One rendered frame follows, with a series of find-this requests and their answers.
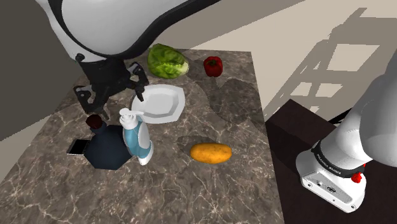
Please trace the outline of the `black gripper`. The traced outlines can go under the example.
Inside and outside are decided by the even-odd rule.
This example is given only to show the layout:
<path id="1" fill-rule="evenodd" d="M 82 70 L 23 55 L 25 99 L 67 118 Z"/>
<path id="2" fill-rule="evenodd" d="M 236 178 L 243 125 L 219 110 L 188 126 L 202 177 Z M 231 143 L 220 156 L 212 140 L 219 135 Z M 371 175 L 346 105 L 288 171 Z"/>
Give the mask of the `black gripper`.
<path id="1" fill-rule="evenodd" d="M 105 120 L 110 120 L 104 105 L 110 96 L 126 88 L 134 89 L 137 98 L 141 102 L 144 101 L 144 87 L 150 83 L 138 62 L 133 62 L 128 70 L 124 61 L 119 59 L 79 62 L 79 65 L 90 84 L 85 87 L 75 86 L 73 90 L 86 114 L 102 115 Z M 138 77 L 137 82 L 130 79 L 130 73 Z"/>

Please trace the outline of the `white and blue soap dispenser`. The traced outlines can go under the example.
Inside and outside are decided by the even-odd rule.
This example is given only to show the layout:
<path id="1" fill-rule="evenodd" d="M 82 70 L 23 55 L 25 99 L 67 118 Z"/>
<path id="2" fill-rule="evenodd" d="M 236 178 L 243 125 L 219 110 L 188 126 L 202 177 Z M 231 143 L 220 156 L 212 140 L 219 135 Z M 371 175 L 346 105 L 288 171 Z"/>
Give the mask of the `white and blue soap dispenser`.
<path id="1" fill-rule="evenodd" d="M 123 140 L 132 156 L 136 156 L 141 165 L 146 165 L 154 153 L 147 124 L 143 121 L 143 112 L 123 108 L 119 111 L 123 127 Z"/>

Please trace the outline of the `white plate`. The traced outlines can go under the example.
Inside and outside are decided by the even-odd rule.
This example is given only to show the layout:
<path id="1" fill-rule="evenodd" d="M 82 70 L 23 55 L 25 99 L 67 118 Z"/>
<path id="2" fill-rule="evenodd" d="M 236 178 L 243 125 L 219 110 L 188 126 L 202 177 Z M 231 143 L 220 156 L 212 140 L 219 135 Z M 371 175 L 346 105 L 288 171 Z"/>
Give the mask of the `white plate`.
<path id="1" fill-rule="evenodd" d="M 175 122 L 185 107 L 185 93 L 181 87 L 157 84 L 148 85 L 142 94 L 143 102 L 137 97 L 132 101 L 131 110 L 144 114 L 141 120 L 148 124 Z"/>

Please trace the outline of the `dark blue bottle red cap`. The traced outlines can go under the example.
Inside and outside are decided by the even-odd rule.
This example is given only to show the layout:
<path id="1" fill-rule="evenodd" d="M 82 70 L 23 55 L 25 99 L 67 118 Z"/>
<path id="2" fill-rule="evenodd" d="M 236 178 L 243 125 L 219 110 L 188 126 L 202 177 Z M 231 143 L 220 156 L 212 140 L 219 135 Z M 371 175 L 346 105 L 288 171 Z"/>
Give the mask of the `dark blue bottle red cap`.
<path id="1" fill-rule="evenodd" d="M 86 124 L 94 135 L 84 156 L 94 168 L 117 170 L 132 158 L 124 143 L 121 125 L 108 125 L 99 115 L 90 115 Z"/>

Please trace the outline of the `green lettuce head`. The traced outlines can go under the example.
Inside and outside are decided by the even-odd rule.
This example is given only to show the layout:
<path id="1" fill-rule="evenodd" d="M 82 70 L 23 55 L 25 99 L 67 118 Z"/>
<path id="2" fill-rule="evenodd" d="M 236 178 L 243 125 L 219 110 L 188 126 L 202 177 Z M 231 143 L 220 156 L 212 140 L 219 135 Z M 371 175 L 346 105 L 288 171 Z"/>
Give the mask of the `green lettuce head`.
<path id="1" fill-rule="evenodd" d="M 181 52 L 159 43 L 150 48 L 147 63 L 150 72 L 163 79 L 174 79 L 185 75 L 190 68 Z"/>

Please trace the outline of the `red bell pepper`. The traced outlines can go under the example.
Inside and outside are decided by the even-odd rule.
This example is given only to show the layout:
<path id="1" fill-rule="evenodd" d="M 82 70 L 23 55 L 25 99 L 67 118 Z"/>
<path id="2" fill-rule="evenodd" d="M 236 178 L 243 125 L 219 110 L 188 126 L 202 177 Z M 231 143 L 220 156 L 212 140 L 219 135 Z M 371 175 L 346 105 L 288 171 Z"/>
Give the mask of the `red bell pepper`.
<path id="1" fill-rule="evenodd" d="M 219 77 L 223 72 L 223 63 L 219 57 L 210 56 L 203 62 L 206 75 Z"/>

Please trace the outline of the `brown potato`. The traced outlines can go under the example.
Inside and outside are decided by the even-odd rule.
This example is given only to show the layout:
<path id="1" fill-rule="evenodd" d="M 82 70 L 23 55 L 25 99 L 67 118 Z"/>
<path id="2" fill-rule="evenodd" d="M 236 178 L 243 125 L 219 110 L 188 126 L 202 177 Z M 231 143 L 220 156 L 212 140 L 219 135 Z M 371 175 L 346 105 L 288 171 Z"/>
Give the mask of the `brown potato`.
<path id="1" fill-rule="evenodd" d="M 198 143 L 191 147 L 190 156 L 198 162 L 218 164 L 232 156 L 232 149 L 220 143 Z"/>

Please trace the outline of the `dark robot stand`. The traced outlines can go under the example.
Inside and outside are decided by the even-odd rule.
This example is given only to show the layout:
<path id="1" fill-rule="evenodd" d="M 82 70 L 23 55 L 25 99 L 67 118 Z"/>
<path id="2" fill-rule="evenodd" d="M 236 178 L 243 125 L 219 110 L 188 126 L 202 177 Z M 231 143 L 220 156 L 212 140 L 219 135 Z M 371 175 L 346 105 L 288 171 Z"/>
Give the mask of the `dark robot stand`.
<path id="1" fill-rule="evenodd" d="M 397 224 L 397 168 L 367 163 L 365 198 L 345 213 L 305 189 L 296 170 L 297 155 L 335 126 L 289 100 L 265 123 L 285 224 Z"/>

